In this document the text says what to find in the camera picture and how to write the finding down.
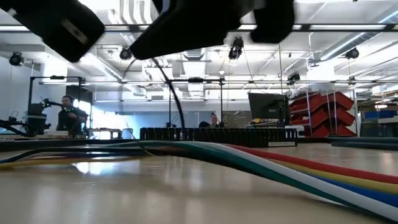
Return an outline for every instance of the blue cable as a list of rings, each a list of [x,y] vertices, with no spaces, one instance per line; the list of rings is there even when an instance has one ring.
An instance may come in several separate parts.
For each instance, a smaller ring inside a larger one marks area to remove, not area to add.
[[[331,180],[331,179],[327,179],[327,178],[319,177],[319,176],[315,176],[315,175],[313,175],[313,177],[316,177],[320,180],[328,182],[329,184],[333,184],[335,186],[342,187],[344,189],[350,190],[357,194],[363,195],[365,197],[368,197],[368,198],[371,198],[374,200],[378,200],[380,202],[383,202],[383,203],[386,203],[388,205],[398,208],[398,195],[387,194],[384,192],[379,192],[377,190],[370,190],[370,189],[366,189],[363,187],[357,187],[357,186],[354,186],[351,184],[346,184],[344,182],[340,182],[337,180]]]

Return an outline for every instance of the black cable organizer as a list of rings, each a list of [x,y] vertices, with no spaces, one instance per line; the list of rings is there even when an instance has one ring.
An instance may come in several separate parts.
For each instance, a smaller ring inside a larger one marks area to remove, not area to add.
[[[141,128],[140,140],[203,141],[246,147],[297,146],[292,128]]]

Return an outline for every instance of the label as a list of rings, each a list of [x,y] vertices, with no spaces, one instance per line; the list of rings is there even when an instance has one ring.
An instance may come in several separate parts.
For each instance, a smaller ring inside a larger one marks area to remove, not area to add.
[[[269,147],[284,147],[284,146],[295,146],[295,142],[269,142]]]

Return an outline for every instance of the white cable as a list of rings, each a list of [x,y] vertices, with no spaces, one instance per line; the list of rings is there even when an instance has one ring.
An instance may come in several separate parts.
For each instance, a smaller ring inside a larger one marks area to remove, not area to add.
[[[307,174],[298,172],[296,170],[292,170],[287,167],[275,164],[271,161],[248,154],[246,152],[239,151],[237,149],[233,149],[232,147],[224,146],[224,145],[217,144],[217,143],[210,143],[210,142],[184,142],[184,143],[185,144],[195,144],[197,146],[211,147],[211,148],[219,150],[219,151],[223,151],[223,152],[227,152],[229,154],[233,154],[235,156],[239,156],[243,159],[254,162],[254,163],[256,163],[260,166],[263,166],[267,169],[278,172],[279,174],[290,177],[291,179],[299,181],[303,184],[306,184],[308,186],[311,186],[313,188],[321,190],[324,193],[334,195],[335,197],[341,198],[342,200],[345,200],[349,203],[357,205],[357,206],[359,206],[363,209],[366,209],[370,212],[374,212],[378,215],[381,215],[390,220],[394,220],[395,222],[398,222],[398,208],[395,208],[391,205],[388,205],[388,204],[382,203],[380,201],[362,196],[362,195],[352,192],[350,190],[346,190],[344,188],[337,187],[333,184],[329,184],[329,183],[322,181],[320,179],[317,179],[315,177],[312,177]]]

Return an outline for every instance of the man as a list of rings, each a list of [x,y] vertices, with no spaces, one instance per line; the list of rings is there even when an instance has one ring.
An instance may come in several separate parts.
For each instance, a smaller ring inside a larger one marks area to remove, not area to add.
[[[81,134],[81,124],[87,120],[86,112],[73,106],[71,96],[62,97],[64,108],[58,113],[57,131],[69,131],[71,134]]]

